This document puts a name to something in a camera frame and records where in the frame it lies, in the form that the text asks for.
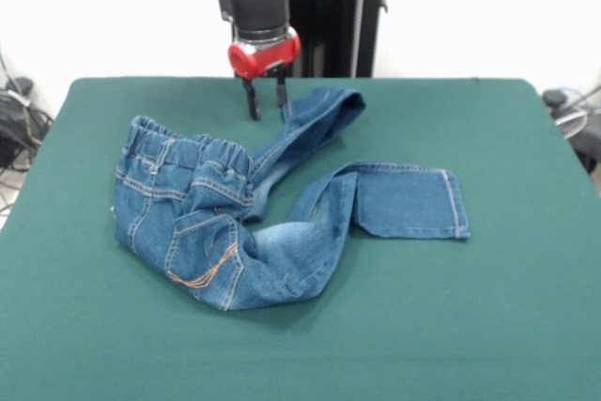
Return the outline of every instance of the seam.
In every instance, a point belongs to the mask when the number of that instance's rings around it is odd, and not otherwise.
[[[171,265],[173,264],[173,258],[176,255],[177,244],[179,243],[179,235],[174,234],[169,244],[169,249],[167,250],[167,255],[165,256],[165,262],[163,264],[163,268],[165,274],[169,272]]]
[[[237,178],[238,180],[240,180],[242,182],[246,181],[246,177],[243,174],[241,174],[239,171],[237,171],[236,168],[233,168],[231,166],[225,166],[223,163],[217,162],[215,160],[206,160],[204,163],[214,166],[222,172],[231,171],[235,178]]]
[[[355,162],[344,168],[345,170],[359,168],[362,171],[386,172],[386,173],[439,173],[444,171],[438,168],[427,168],[413,164],[395,164],[395,163],[370,163]]]
[[[142,211],[140,212],[138,217],[133,221],[133,223],[131,223],[130,228],[128,229],[128,240],[130,242],[130,247],[131,247],[131,250],[133,251],[133,253],[136,255],[139,255],[139,254],[135,250],[134,237],[135,237],[136,232],[140,228],[142,221],[146,218],[146,216],[150,212],[150,204],[151,203],[152,203],[152,198],[145,196],[144,204],[142,205]]]
[[[253,168],[253,171],[251,172],[251,180],[254,179],[254,176],[256,176],[256,174],[263,169],[263,166],[265,166],[265,163],[267,163],[268,159],[271,158],[271,156],[273,154],[275,154],[280,147],[282,146],[287,146],[290,144],[290,139],[284,139],[283,141],[279,142],[276,146],[272,147],[271,150],[265,154],[263,157],[261,157],[257,162],[256,162],[256,166]]]
[[[243,206],[251,206],[253,204],[253,199],[248,197],[240,197],[235,192],[228,190],[223,185],[217,184],[210,180],[209,178],[196,178],[193,180],[191,187],[207,187],[216,191],[219,194],[227,197],[228,199],[235,201],[237,203],[242,204]]]
[[[240,278],[240,275],[242,274],[242,271],[244,270],[244,264],[242,263],[242,260],[240,259],[239,256],[239,240],[238,240],[238,228],[236,226],[236,222],[230,218],[227,217],[227,221],[229,222],[229,234],[230,234],[230,240],[234,241],[234,244],[236,246],[236,253],[233,255],[234,257],[234,266],[235,266],[235,270],[234,270],[234,274],[232,274],[229,284],[227,286],[227,289],[225,290],[225,296],[223,296],[223,301],[220,305],[220,308],[222,310],[229,310],[230,307],[232,306],[232,302],[234,300],[234,295],[236,294],[236,288],[238,286],[238,280]]]
[[[197,229],[198,227],[203,227],[204,225],[219,221],[224,217],[225,217],[225,215],[219,215],[214,218],[211,218],[210,220],[203,221],[202,223],[196,223],[196,224],[189,225],[188,227],[185,227],[183,229],[176,230],[174,232],[174,235],[177,235],[177,236],[183,235],[186,232],[190,232],[191,230]]]
[[[447,192],[449,194],[449,200],[451,201],[451,208],[453,209],[453,219],[455,220],[455,237],[458,239],[460,237],[459,234],[459,215],[457,214],[457,206],[455,205],[455,197],[453,196],[453,189],[451,188],[451,182],[449,181],[449,177],[447,176],[447,172],[444,170],[440,170],[442,177],[444,178],[444,183],[447,186]]]
[[[169,198],[176,199],[178,201],[182,201],[186,197],[185,193],[179,192],[178,190],[172,190],[168,188],[150,188],[147,185],[137,182],[129,177],[124,177],[122,180],[124,185],[127,185],[128,187],[148,197]]]

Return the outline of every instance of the denim pant leg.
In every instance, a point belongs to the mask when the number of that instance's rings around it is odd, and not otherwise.
[[[254,234],[239,229],[239,280],[230,309],[301,301],[320,294],[336,269],[351,224],[372,235],[465,239],[467,214],[454,174],[382,163],[352,163],[310,185],[287,223]]]

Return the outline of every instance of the jeans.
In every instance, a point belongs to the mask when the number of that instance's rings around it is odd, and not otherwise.
[[[351,224],[378,237],[467,238],[453,173],[378,162],[316,180],[284,223],[254,233],[244,227],[264,217],[275,183],[364,108],[351,89],[314,90],[283,107],[279,135],[252,153],[136,117],[116,168],[116,239],[197,300],[237,310],[320,294]]]

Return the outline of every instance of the black cable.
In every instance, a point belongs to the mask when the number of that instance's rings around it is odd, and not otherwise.
[[[14,204],[6,204],[2,208],[0,208],[0,213],[2,213],[3,211],[6,211],[6,210],[10,210],[13,206],[14,206]]]
[[[584,102],[588,99],[590,99],[592,96],[594,96],[595,94],[597,94],[599,91],[601,91],[601,85],[597,85],[595,88],[593,88],[591,91],[589,91],[588,93],[580,96],[579,98],[571,101],[571,102],[567,102],[563,107],[559,108],[557,111],[557,114],[566,112],[567,110],[569,110],[570,108],[572,108],[574,105],[578,105],[581,102]]]
[[[3,182],[2,180],[0,180],[0,185],[2,185],[3,187],[9,188],[11,190],[14,190],[15,192],[17,192],[21,189],[19,187],[16,187],[15,185],[10,185],[9,183]]]

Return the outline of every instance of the green table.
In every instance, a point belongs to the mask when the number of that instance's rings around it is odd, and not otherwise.
[[[266,220],[343,162],[418,163],[457,173],[467,242],[353,231],[320,298],[229,313],[119,247],[133,116],[256,148],[281,126],[262,82],[259,123],[236,80],[75,82],[0,237],[0,399],[599,399],[601,202],[521,81],[347,81],[367,110],[277,187]]]

